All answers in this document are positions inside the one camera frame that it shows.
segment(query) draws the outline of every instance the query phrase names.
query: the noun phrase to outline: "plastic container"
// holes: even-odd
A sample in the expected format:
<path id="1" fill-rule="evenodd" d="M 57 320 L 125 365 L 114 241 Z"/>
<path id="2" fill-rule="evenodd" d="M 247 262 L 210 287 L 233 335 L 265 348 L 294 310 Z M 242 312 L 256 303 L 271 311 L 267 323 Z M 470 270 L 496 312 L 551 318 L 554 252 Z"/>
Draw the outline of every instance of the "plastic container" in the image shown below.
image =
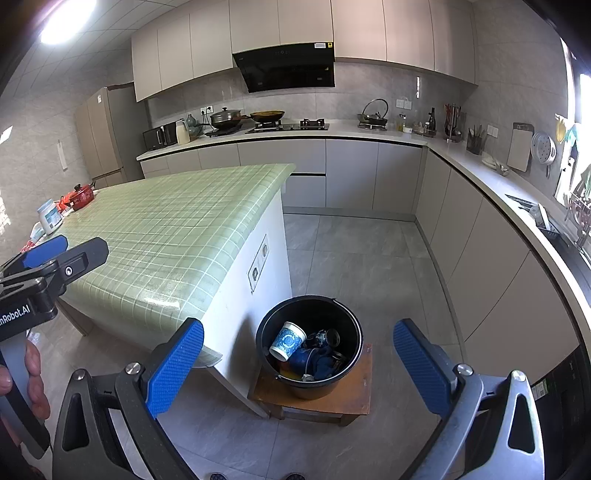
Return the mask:
<path id="1" fill-rule="evenodd" d="M 340 335 L 340 344 L 336 350 L 348 359 L 343 369 L 334 377 L 312 382 L 281 375 L 277 360 L 269 354 L 269 347 L 285 322 L 295 323 L 308 335 L 318 330 L 336 329 Z M 338 381 L 355 366 L 362 349 L 363 332 L 353 312 L 334 299 L 315 295 L 281 302 L 265 315 L 256 332 L 256 350 L 263 368 L 287 385 L 296 397 L 305 399 L 324 397 L 334 390 Z"/>
<path id="2" fill-rule="evenodd" d="M 47 235 L 56 231 L 63 221 L 60 212 L 57 211 L 57 205 L 52 199 L 41 205 L 37 209 L 37 213 L 41 226 Z"/>

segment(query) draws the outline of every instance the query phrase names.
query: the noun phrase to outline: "utensil holder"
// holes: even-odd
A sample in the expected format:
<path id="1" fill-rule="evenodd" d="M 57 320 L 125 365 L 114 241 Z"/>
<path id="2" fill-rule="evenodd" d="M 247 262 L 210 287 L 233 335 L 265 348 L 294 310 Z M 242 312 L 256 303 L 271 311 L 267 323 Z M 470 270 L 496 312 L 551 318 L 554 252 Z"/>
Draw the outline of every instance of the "utensil holder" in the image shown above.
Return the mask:
<path id="1" fill-rule="evenodd" d="M 466 140 L 466 150 L 474 155 L 482 155 L 484 152 L 484 145 L 486 144 L 486 136 L 484 138 L 472 135 L 468 130 L 468 138 Z"/>

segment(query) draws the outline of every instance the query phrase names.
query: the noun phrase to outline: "black bucket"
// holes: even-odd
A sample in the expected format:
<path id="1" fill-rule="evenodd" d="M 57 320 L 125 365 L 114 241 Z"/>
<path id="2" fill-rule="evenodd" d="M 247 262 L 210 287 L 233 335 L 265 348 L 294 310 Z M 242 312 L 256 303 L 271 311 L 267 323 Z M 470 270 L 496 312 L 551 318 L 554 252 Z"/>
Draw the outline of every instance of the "black bucket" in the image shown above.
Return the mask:
<path id="1" fill-rule="evenodd" d="M 347 357 L 345 367 L 326 380 L 302 382 L 284 377 L 276 368 L 276 359 L 269 354 L 269 347 L 285 322 L 295 323 L 306 335 L 318 330 L 334 328 L 339 332 L 337 350 Z M 363 349 L 363 332 L 357 317 L 345 305 L 335 299 L 316 295 L 295 297 L 281 302 L 265 315 L 256 332 L 256 350 L 262 366 L 277 380 L 290 387 L 294 395 L 312 399 L 328 395 L 337 382 L 355 366 Z"/>

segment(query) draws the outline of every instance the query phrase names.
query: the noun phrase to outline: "blue and white paper cup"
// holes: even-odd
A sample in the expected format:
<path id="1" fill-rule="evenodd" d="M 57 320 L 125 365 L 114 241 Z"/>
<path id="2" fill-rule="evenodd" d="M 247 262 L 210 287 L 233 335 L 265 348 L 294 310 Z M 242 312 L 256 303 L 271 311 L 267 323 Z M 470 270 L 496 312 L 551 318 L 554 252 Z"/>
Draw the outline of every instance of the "blue and white paper cup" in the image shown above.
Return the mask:
<path id="1" fill-rule="evenodd" d="M 285 322 L 279 335 L 269 348 L 269 353 L 280 362 L 287 362 L 306 339 L 306 333 L 300 327 L 291 322 Z"/>

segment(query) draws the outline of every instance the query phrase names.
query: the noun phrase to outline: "kettle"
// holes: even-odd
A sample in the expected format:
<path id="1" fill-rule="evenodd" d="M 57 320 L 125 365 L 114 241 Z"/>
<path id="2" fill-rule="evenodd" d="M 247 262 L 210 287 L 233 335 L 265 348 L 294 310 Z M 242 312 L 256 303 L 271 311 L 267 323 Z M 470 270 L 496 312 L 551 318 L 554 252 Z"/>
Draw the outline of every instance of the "kettle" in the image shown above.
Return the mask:
<path id="1" fill-rule="evenodd" d="M 187 121 L 184 119 L 177 120 L 176 123 L 177 127 L 177 142 L 179 145 L 184 145 L 190 142 L 189 138 L 189 128 L 187 126 Z"/>

